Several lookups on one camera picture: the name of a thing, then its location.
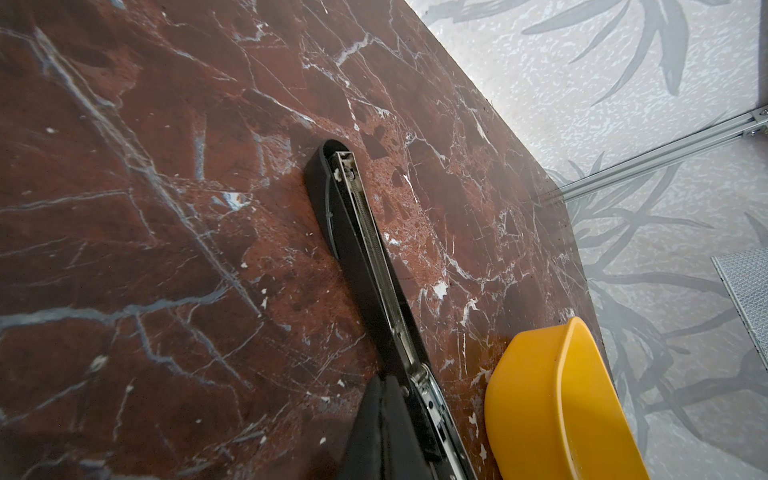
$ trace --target aluminum rail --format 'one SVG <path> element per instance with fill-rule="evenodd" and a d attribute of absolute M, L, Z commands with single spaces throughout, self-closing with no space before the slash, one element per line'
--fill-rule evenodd
<path fill-rule="evenodd" d="M 719 146 L 743 135 L 756 135 L 766 129 L 768 129 L 768 105 L 576 180 L 560 187 L 560 191 L 563 193 L 563 200 L 575 200 L 595 190 L 675 164 L 689 155 Z"/>

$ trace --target gray leaf pattern wall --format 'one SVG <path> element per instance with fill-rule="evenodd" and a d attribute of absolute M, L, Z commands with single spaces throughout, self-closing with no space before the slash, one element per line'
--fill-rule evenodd
<path fill-rule="evenodd" d="M 757 0 L 409 4 L 560 185 L 759 106 Z M 768 372 L 710 261 L 768 246 L 768 138 L 568 209 L 651 478 L 768 480 Z"/>
<path fill-rule="evenodd" d="M 408 0 L 539 163 L 574 177 L 757 106 L 760 0 Z"/>
<path fill-rule="evenodd" d="M 768 246 L 768 138 L 569 202 L 652 478 L 768 478 L 768 372 L 710 257 Z"/>

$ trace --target yellow container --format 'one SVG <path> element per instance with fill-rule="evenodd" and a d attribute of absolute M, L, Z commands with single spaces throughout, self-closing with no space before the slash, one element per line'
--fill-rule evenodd
<path fill-rule="evenodd" d="M 485 429 L 502 477 L 648 480 L 589 329 L 519 333 L 485 392 Z"/>

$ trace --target marble countertop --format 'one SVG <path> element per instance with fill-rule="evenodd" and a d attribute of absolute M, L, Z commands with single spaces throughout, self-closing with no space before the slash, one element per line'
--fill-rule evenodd
<path fill-rule="evenodd" d="M 379 366 L 303 185 L 331 137 L 479 478 L 509 340 L 600 338 L 554 184 L 402 0 L 11 0 L 0 86 L 9 478 L 333 477 Z"/>

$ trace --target metal rail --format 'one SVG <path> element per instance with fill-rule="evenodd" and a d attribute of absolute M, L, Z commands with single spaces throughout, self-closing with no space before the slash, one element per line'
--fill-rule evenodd
<path fill-rule="evenodd" d="M 576 180 L 560 187 L 560 191 L 563 200 L 575 200 L 595 190 L 683 161 L 689 155 L 720 146 L 743 135 L 756 135 L 767 128 L 768 105 Z"/>
<path fill-rule="evenodd" d="M 448 404 L 438 386 L 429 365 L 419 360 L 414 339 L 409 333 L 406 319 L 400 309 L 392 277 L 387 267 L 384 246 L 381 243 L 379 229 L 373 219 L 362 178 L 355 162 L 355 156 L 348 151 L 338 151 L 331 157 L 333 179 L 343 186 L 351 200 L 354 219 L 359 225 L 362 241 L 366 250 L 366 263 L 373 274 L 379 300 L 389 322 L 389 330 L 395 347 L 402 361 L 403 369 L 408 373 L 413 391 L 419 396 L 428 420 L 432 424 L 435 439 L 451 472 L 446 480 L 476 480 L 466 454 L 466 448 L 458 436 L 456 424 L 451 416 Z"/>

